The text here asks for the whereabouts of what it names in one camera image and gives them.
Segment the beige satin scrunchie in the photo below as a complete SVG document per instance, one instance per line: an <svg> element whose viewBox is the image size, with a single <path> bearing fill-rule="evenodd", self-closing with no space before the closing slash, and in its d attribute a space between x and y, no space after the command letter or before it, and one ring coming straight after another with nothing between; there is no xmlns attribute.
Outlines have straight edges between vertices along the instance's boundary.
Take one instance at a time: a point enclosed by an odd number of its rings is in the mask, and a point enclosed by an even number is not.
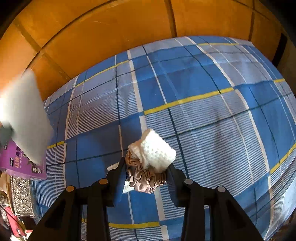
<svg viewBox="0 0 296 241"><path fill-rule="evenodd" d="M166 173L155 173L152 167L144 169L138 159L130 151L125 156L126 181L123 193L135 190L140 193L153 193L166 183Z"/></svg>

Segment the purple snack box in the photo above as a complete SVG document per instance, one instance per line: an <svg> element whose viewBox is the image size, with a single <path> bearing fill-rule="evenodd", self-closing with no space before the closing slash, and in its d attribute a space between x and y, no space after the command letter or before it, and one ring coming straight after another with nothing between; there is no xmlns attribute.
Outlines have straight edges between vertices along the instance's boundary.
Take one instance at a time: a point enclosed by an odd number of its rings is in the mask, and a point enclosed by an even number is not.
<svg viewBox="0 0 296 241"><path fill-rule="evenodd" d="M47 178L45 163L37 165L10 140L1 147L1 171L15 177L30 180L45 180Z"/></svg>

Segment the silver ornate tissue box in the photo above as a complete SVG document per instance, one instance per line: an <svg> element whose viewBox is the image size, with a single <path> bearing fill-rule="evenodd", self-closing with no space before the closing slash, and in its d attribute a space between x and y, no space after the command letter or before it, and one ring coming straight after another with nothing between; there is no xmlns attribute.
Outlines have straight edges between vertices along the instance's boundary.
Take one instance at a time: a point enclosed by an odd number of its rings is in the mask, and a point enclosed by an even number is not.
<svg viewBox="0 0 296 241"><path fill-rule="evenodd" d="M10 176L11 206L18 217L35 217L30 180Z"/></svg>

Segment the blue plaid bed cover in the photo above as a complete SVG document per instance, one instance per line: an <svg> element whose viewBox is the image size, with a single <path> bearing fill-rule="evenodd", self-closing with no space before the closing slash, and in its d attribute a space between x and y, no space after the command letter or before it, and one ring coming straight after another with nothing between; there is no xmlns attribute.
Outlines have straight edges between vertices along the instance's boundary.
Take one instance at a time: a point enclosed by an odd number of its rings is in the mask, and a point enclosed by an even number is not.
<svg viewBox="0 0 296 241"><path fill-rule="evenodd" d="M42 217L69 185L90 186L152 128L174 166L222 185L271 238L295 209L295 96L252 43L189 36L124 51L51 94L47 179L33 182Z"/></svg>

